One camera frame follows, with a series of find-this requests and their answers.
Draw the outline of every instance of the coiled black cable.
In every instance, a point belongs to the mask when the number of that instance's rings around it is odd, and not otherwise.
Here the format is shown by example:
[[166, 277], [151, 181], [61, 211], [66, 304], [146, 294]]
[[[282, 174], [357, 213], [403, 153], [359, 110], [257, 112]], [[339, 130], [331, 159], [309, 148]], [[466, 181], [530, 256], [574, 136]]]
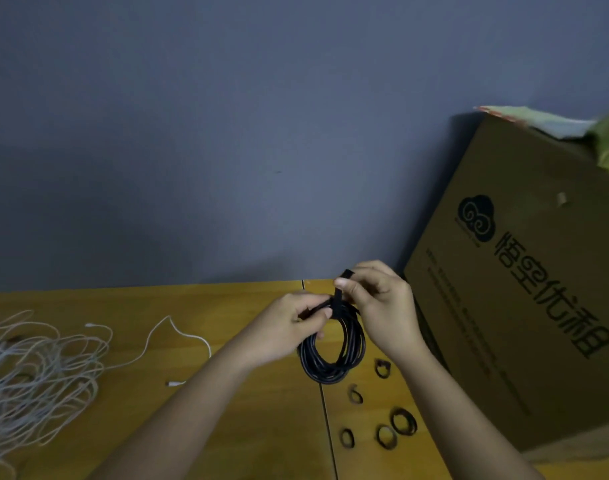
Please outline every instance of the coiled black cable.
[[[350, 278], [353, 272], [349, 269], [342, 273], [341, 278]], [[335, 384], [356, 367], [364, 357], [364, 331], [357, 320], [357, 309], [348, 301], [342, 299], [342, 291], [336, 288], [332, 298], [316, 306], [300, 316], [305, 320], [321, 308], [331, 306], [331, 318], [340, 322], [344, 331], [342, 348], [338, 360], [329, 363], [323, 359], [315, 348], [315, 334], [304, 339], [298, 346], [300, 363], [306, 375], [320, 384]]]

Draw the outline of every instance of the left hand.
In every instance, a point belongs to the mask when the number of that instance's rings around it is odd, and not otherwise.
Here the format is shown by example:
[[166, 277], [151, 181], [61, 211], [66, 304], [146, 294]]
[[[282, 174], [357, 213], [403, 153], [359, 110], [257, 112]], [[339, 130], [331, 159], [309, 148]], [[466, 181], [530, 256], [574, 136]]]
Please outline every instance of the left hand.
[[247, 365], [258, 367], [292, 353], [304, 339], [322, 330], [331, 317], [331, 308], [323, 308], [306, 320], [311, 310], [329, 295], [307, 292], [289, 293], [274, 300], [232, 340]]

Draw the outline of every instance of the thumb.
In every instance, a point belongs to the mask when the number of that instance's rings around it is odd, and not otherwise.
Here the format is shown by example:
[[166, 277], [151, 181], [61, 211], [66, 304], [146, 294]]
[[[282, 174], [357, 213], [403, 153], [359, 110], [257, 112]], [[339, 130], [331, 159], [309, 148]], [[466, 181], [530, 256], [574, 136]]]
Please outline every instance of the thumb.
[[362, 308], [373, 299], [368, 291], [365, 290], [364, 287], [357, 281], [348, 280], [346, 278], [336, 278], [333, 283], [339, 289], [343, 290], [345, 293], [348, 293], [348, 295], [353, 298], [353, 301], [356, 302], [356, 305], [360, 310], [362, 310]]
[[322, 327], [330, 317], [331, 308], [323, 308], [322, 310], [318, 310], [315, 314], [311, 315], [308, 319], [302, 320], [300, 323], [298, 323], [298, 330], [302, 335], [302, 340], [322, 330]]

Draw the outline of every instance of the hand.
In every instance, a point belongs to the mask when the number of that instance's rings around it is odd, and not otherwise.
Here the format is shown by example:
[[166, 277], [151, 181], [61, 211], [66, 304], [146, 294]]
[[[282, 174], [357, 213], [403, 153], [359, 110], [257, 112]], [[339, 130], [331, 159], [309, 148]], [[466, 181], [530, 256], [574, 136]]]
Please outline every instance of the hand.
[[307, 320], [300, 320], [305, 310], [315, 308], [329, 295], [306, 292], [290, 293], [274, 300], [232, 340], [251, 367], [272, 362], [292, 353], [304, 339], [319, 332], [331, 317], [331, 308], [323, 308]]
[[373, 343], [394, 362], [423, 345], [408, 283], [381, 261], [361, 262], [351, 271], [350, 279], [334, 283], [356, 303]]

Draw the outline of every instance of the forearm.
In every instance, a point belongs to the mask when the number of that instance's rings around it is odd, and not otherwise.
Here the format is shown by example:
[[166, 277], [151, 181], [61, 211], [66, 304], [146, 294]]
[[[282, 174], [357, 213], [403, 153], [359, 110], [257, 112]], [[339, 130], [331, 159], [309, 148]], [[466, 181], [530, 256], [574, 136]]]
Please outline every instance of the forearm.
[[422, 342], [396, 361], [454, 479], [541, 479]]
[[249, 374], [237, 347], [219, 350], [88, 480], [184, 478]]

